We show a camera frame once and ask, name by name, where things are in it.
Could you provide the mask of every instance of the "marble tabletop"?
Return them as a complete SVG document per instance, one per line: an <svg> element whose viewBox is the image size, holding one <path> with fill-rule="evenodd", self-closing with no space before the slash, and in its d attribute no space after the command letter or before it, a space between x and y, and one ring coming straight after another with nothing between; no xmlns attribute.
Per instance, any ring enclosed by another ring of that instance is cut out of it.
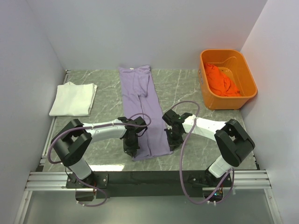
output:
<svg viewBox="0 0 299 224"><path fill-rule="evenodd" d="M194 100L200 105L199 117L228 121L236 119L244 127L239 110L211 111L204 106L200 91L197 70L152 70L153 80L163 112L183 100ZM121 84L118 70L72 70L68 71L66 81L74 84L94 83L98 86L91 114L88 117L57 117L52 136L55 136L70 120L78 118L82 123L99 123L123 116ZM197 107L190 103L178 105L175 112L195 113ZM220 155L215 141L198 135L191 135L185 147L184 170L205 170ZM51 155L58 160L55 151ZM84 158L95 171L148 171L178 170L180 148L171 155L143 161L132 161L123 152L122 140L108 139L91 144ZM253 153L236 169L256 169ZM52 165L46 161L44 172L64 171L61 164Z"/></svg>

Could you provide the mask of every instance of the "orange plastic bin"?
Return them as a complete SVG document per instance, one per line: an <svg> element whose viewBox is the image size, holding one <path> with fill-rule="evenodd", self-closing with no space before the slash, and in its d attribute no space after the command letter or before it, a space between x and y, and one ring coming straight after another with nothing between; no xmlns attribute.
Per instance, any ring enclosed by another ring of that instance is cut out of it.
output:
<svg viewBox="0 0 299 224"><path fill-rule="evenodd" d="M241 97L221 97L209 88L204 63L216 65L240 90ZM257 93L257 87L243 55L236 50L208 49L200 54L199 82L205 106L210 110L237 110Z"/></svg>

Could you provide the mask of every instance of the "purple fabric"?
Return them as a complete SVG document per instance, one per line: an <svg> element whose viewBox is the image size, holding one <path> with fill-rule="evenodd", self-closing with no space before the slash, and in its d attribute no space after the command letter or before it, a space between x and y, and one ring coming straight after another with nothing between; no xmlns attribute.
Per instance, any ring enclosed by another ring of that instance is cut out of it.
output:
<svg viewBox="0 0 299 224"><path fill-rule="evenodd" d="M140 149L135 161L149 159L161 155L171 154L166 132L163 112L155 90L150 66L145 65L137 69L119 68L123 109L129 118L136 113L145 113L150 116L152 123L145 134L138 138Z"/></svg>

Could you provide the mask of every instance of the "white wall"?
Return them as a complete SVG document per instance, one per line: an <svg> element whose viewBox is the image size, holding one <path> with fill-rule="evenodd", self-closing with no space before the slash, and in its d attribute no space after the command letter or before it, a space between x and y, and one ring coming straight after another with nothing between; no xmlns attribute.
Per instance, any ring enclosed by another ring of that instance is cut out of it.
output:
<svg viewBox="0 0 299 224"><path fill-rule="evenodd" d="M198 68L240 50L266 0L27 0L66 69Z"/></svg>
<svg viewBox="0 0 299 224"><path fill-rule="evenodd" d="M258 96L242 109L285 224L299 222L299 2L268 0L242 48Z"/></svg>
<svg viewBox="0 0 299 224"><path fill-rule="evenodd" d="M0 222L9 224L40 160L65 72L25 0L1 0L0 21Z"/></svg>

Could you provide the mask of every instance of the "red-orange fabric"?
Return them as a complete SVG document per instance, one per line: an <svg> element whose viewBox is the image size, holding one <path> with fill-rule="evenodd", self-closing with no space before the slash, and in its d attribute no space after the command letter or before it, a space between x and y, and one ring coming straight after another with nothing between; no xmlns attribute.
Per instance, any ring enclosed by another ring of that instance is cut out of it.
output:
<svg viewBox="0 0 299 224"><path fill-rule="evenodd" d="M210 90L221 97L240 97L240 90L234 82L215 65L205 63L207 82Z"/></svg>

